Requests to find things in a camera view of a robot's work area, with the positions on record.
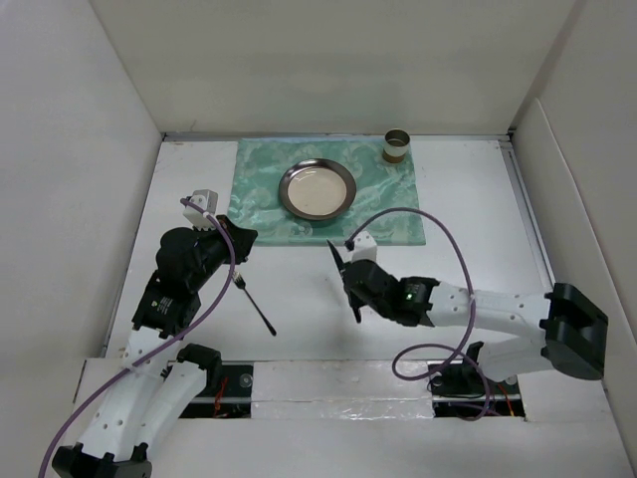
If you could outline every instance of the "metal plate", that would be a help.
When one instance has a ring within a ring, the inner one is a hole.
[[[294,177],[302,171],[316,168],[329,169],[330,171],[335,172],[345,184],[345,198],[343,199],[342,203],[330,214],[308,214],[298,209],[290,200],[288,189]],[[279,197],[281,198],[281,202],[283,203],[283,205],[286,206],[286,208],[294,215],[302,217],[304,219],[308,219],[310,221],[324,221],[342,214],[349,208],[349,206],[351,206],[351,203],[354,202],[354,198],[356,197],[356,181],[354,180],[354,177],[351,175],[351,173],[344,166],[338,164],[335,161],[332,161],[330,159],[307,159],[295,164],[283,175],[283,177],[281,178],[281,182],[279,183]]]

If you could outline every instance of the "wire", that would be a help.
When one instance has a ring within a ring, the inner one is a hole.
[[[419,344],[419,345],[416,345],[416,346],[408,347],[404,351],[400,352],[394,358],[394,360],[393,360],[393,362],[391,364],[391,371],[393,372],[394,375],[396,375],[398,378],[400,378],[402,380],[417,381],[417,380],[422,380],[424,378],[428,378],[428,377],[432,376],[433,374],[444,370],[447,366],[449,366],[449,364],[456,357],[458,357],[458,356],[464,357],[464,359],[469,364],[471,364],[472,367],[476,370],[476,372],[480,376],[480,379],[482,380],[482,382],[483,382],[483,384],[485,386],[485,403],[484,403],[484,406],[482,408],[482,411],[476,417],[476,419],[480,419],[483,416],[485,416],[485,414],[487,414],[487,411],[489,410],[489,401],[490,401],[491,391],[489,389],[489,383],[487,381],[487,378],[482,373],[482,371],[480,370],[478,365],[462,352],[462,349],[465,347],[465,345],[469,341],[469,336],[471,335],[471,332],[473,331],[474,325],[476,323],[476,301],[475,301],[474,286],[473,286],[473,283],[471,282],[471,277],[469,275],[469,269],[467,268],[467,263],[465,262],[465,258],[462,255],[462,252],[460,251],[460,247],[458,246],[458,243],[456,242],[456,239],[454,239],[454,236],[451,234],[451,231],[449,231],[449,229],[447,229],[447,226],[445,226],[440,221],[440,219],[438,219],[437,217],[429,214],[428,212],[424,212],[424,211],[421,211],[420,209],[415,209],[413,207],[391,207],[389,209],[385,209],[384,211],[380,211],[380,212],[374,214],[369,219],[367,219],[365,222],[363,222],[360,226],[358,226],[358,228],[351,234],[351,236],[349,236],[349,239],[347,239],[347,241],[345,241],[345,245],[351,246],[353,244],[354,238],[365,227],[367,227],[372,221],[375,221],[376,219],[378,219],[380,216],[384,216],[385,214],[389,214],[390,212],[411,212],[413,214],[419,214],[419,215],[421,215],[423,217],[426,217],[430,221],[432,221],[434,224],[436,224],[442,230],[442,232],[445,233],[445,235],[447,236],[447,239],[449,239],[449,242],[451,243],[451,246],[454,248],[454,251],[456,252],[456,256],[458,256],[458,261],[460,261],[460,267],[462,268],[463,275],[465,276],[465,282],[467,283],[467,291],[469,293],[469,323],[467,324],[467,329],[465,330],[465,334],[462,336],[458,346],[455,347],[455,348],[451,348],[449,346],[445,346],[445,345],[442,345],[442,344]],[[405,355],[409,354],[410,352],[416,351],[418,349],[444,349],[444,350],[447,350],[447,351],[451,351],[451,355],[448,356],[447,358],[445,358],[445,360],[442,363],[430,368],[429,370],[427,370],[424,373],[420,373],[418,375],[405,375],[403,373],[400,373],[398,371],[398,369],[397,369],[397,365],[398,365],[398,362],[400,361],[400,359],[402,359]]]
[[[190,324],[189,327],[187,327],[186,329],[181,331],[179,334],[174,336],[169,341],[166,341],[161,346],[157,347],[155,350],[149,352],[148,354],[146,354],[142,358],[139,358],[137,361],[135,361],[132,364],[133,367],[140,366],[145,361],[147,361],[149,359],[152,359],[157,354],[160,354],[161,352],[165,351],[167,348],[169,348],[170,346],[172,346],[176,342],[181,341],[186,335],[190,334],[190,332],[192,332],[193,329],[195,329],[203,321],[205,321],[206,318],[212,313],[212,311],[215,310],[217,305],[219,305],[219,303],[221,302],[221,299],[223,299],[223,296],[228,291],[228,288],[230,287],[230,284],[232,283],[232,277],[233,277],[233,274],[235,272],[236,259],[235,259],[235,249],[234,249],[234,247],[232,245],[232,240],[230,239],[230,236],[225,231],[225,229],[221,226],[221,224],[219,224],[217,219],[215,219],[212,216],[212,214],[207,213],[201,207],[199,207],[196,204],[188,201],[187,199],[181,199],[179,202],[181,202],[181,204],[183,204],[184,206],[192,207],[194,210],[196,210],[200,214],[203,214],[204,217],[206,217],[212,223],[212,225],[215,227],[215,229],[217,231],[219,231],[219,233],[221,234],[221,237],[225,241],[226,245],[228,246],[228,250],[230,251],[230,268],[228,270],[228,277],[226,278],[226,282],[224,282],[223,287],[221,288],[221,291],[219,292],[219,295],[217,296],[217,298],[212,302],[210,307],[208,309],[206,309],[206,311],[199,317],[199,319],[195,320],[192,324]],[[130,373],[130,369],[129,368],[124,368],[122,371],[120,371],[119,373],[114,375],[104,385],[102,385],[95,392],[93,392],[93,394],[91,396],[89,396],[89,398],[87,398],[80,406],[78,406],[78,408],[71,414],[71,416],[67,419],[67,421],[64,422],[64,424],[60,427],[58,432],[53,437],[53,440],[51,440],[51,443],[49,444],[49,447],[47,448],[47,451],[46,451],[46,453],[44,455],[44,458],[42,459],[42,463],[40,465],[40,471],[38,472],[38,478],[45,478],[45,475],[47,473],[47,468],[49,466],[49,461],[51,461],[51,457],[53,456],[53,453],[54,453],[54,451],[56,449],[56,446],[57,446],[58,442],[62,439],[64,434],[67,432],[67,430],[71,427],[73,422],[102,393],[104,393],[110,386],[112,386],[113,384],[115,384],[118,381],[120,381],[122,378],[124,378],[129,373]]]
[[[511,405],[511,401],[509,400],[509,394],[507,393],[507,390],[502,386],[501,383],[498,383],[498,388],[502,391],[502,393],[505,395],[505,399],[507,400],[507,405],[509,406],[509,413],[511,414],[511,416],[516,416],[514,414],[514,408]]]

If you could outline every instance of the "metal cup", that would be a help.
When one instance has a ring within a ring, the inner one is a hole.
[[[385,134],[382,157],[387,162],[401,162],[409,151],[409,134],[402,129],[391,129]]]

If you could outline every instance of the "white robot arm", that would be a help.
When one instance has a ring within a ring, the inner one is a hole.
[[[433,278],[400,280],[376,264],[376,243],[362,231],[343,262],[329,244],[357,322],[369,306],[406,327],[468,327],[467,289]],[[603,377],[608,318],[569,284],[549,294],[500,294],[476,291],[476,329],[512,337],[499,343],[469,345],[468,356],[483,374],[502,381],[510,376],[557,369],[582,379]]]
[[[214,192],[195,191],[189,200],[214,213]],[[76,445],[56,452],[53,468],[63,478],[150,478],[148,459],[186,405],[205,388],[214,391],[220,384],[221,355],[202,346],[190,344],[180,351],[175,342],[139,363],[188,328],[201,305],[198,291],[229,261],[219,231],[191,207],[184,215],[194,227],[162,236],[157,270],[132,318],[133,330],[121,357],[122,369],[130,373],[106,391]],[[217,221],[232,242],[235,263],[246,261],[257,231],[239,228],[225,216],[217,216]]]

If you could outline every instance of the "purple cable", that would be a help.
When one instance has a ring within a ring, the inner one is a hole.
[[[196,204],[193,204],[192,202],[188,201],[187,199],[181,199],[179,202],[181,202],[181,204],[183,204],[184,206],[192,207],[194,210],[196,210],[197,212],[199,212],[201,214],[204,214],[206,212],[201,207],[197,206]],[[194,321],[192,324],[190,324],[189,327],[187,327],[186,329],[181,331],[179,334],[174,336],[169,341],[167,341],[164,344],[162,344],[161,346],[157,347],[155,350],[149,352],[148,354],[146,354],[142,358],[139,358],[137,361],[135,361],[132,364],[132,366],[140,366],[145,361],[147,361],[149,359],[152,359],[157,354],[163,352],[164,350],[166,350],[167,348],[172,346],[174,343],[180,341],[186,335],[188,335],[190,332],[192,332],[193,329],[195,329],[203,321],[205,321],[206,318],[212,313],[212,311],[215,310],[217,305],[221,302],[221,299],[223,299],[223,296],[228,291],[228,288],[230,287],[230,284],[232,284],[232,276],[233,276],[233,274],[235,272],[235,261],[236,261],[236,259],[235,259],[235,250],[234,250],[234,247],[232,245],[232,240],[230,239],[230,236],[225,231],[225,229],[221,226],[221,224],[219,224],[219,222],[212,216],[212,214],[208,214],[208,215],[206,215],[206,217],[212,223],[212,225],[215,226],[215,229],[217,231],[219,231],[219,233],[221,234],[221,237],[223,238],[223,240],[226,242],[226,245],[228,246],[228,250],[230,251],[230,269],[228,271],[228,278],[226,279],[226,282],[223,284],[223,287],[221,288],[221,291],[219,292],[219,295],[217,296],[217,298],[213,301],[213,303],[210,305],[210,307],[208,309],[206,309],[206,311],[199,317],[199,319]],[[53,456],[53,453],[54,453],[54,451],[56,449],[56,446],[57,446],[58,442],[62,439],[64,434],[67,432],[67,430],[71,427],[71,424],[102,393],[104,393],[110,386],[112,386],[114,383],[116,383],[119,380],[121,380],[123,377],[125,377],[129,373],[130,373],[130,369],[125,368],[122,371],[120,371],[119,373],[117,373],[116,375],[114,375],[104,385],[102,385],[95,392],[93,392],[93,394],[91,396],[89,396],[89,398],[87,398],[80,406],[78,406],[78,408],[71,414],[71,416],[67,419],[67,421],[64,422],[64,424],[60,427],[60,429],[58,430],[56,435],[53,437],[53,440],[51,440],[51,443],[49,444],[49,447],[47,448],[47,452],[45,453],[44,458],[42,459],[42,464],[40,465],[40,471],[38,473],[38,478],[45,478],[45,475],[47,473],[47,468],[49,466],[49,461],[51,461],[51,457]]]
[[[420,209],[415,209],[413,207],[391,207],[389,209],[385,209],[384,211],[380,211],[380,212],[374,214],[369,219],[367,219],[365,222],[363,222],[351,234],[351,236],[349,236],[349,239],[347,239],[346,242],[353,242],[354,237],[356,237],[371,222],[375,221],[380,216],[384,216],[385,214],[389,214],[390,212],[411,212],[413,214],[419,214],[419,215],[421,215],[423,217],[426,217],[427,219],[432,221],[434,224],[436,224],[440,229],[442,229],[442,232],[445,233],[445,235],[447,236],[447,239],[449,239],[449,242],[451,242],[451,245],[454,248],[454,251],[456,252],[456,256],[458,256],[458,260],[460,261],[460,267],[462,268],[462,273],[465,276],[465,282],[467,283],[467,291],[469,292],[469,297],[471,298],[471,300],[469,302],[469,323],[467,324],[467,329],[465,330],[465,334],[463,335],[463,337],[460,340],[460,343],[458,344],[457,347],[452,348],[452,347],[449,347],[449,346],[445,346],[443,344],[419,344],[417,346],[409,347],[409,348],[405,349],[404,351],[400,352],[394,358],[394,360],[393,360],[393,362],[391,364],[391,371],[393,372],[394,375],[396,375],[398,378],[400,378],[402,380],[406,380],[406,381],[422,380],[424,378],[429,378],[430,376],[432,376],[435,373],[441,372],[442,370],[447,368],[447,366],[449,366],[449,364],[457,356],[462,356],[476,370],[476,372],[480,376],[480,379],[482,380],[482,382],[483,382],[483,384],[485,386],[485,397],[486,397],[485,404],[484,404],[484,406],[482,408],[482,411],[478,414],[476,419],[482,418],[483,416],[485,416],[485,414],[487,414],[487,411],[489,410],[489,399],[490,399],[490,395],[491,395],[491,391],[489,390],[489,382],[487,381],[487,378],[484,376],[484,374],[482,373],[482,371],[480,370],[478,365],[473,360],[468,358],[462,352],[462,349],[465,347],[465,345],[469,341],[469,336],[471,335],[471,332],[473,331],[473,328],[474,328],[474,324],[476,323],[476,301],[473,300],[475,291],[474,291],[473,283],[471,282],[471,277],[469,276],[469,269],[467,268],[467,263],[465,262],[465,258],[462,255],[462,252],[460,251],[460,247],[458,246],[458,243],[454,239],[454,236],[451,234],[451,231],[449,231],[449,229],[447,229],[447,226],[445,226],[440,221],[440,219],[438,219],[435,216],[432,216],[428,212],[424,212],[424,211],[421,211]],[[445,358],[445,360],[442,363],[440,363],[439,365],[436,365],[433,368],[429,369],[428,371],[426,371],[424,373],[420,373],[419,375],[411,375],[411,376],[410,375],[404,375],[404,374],[400,373],[397,370],[396,366],[398,365],[398,361],[400,359],[402,359],[406,354],[409,354],[410,352],[418,350],[418,349],[429,349],[429,348],[445,349],[447,351],[451,351],[451,355],[448,356],[447,358]]]

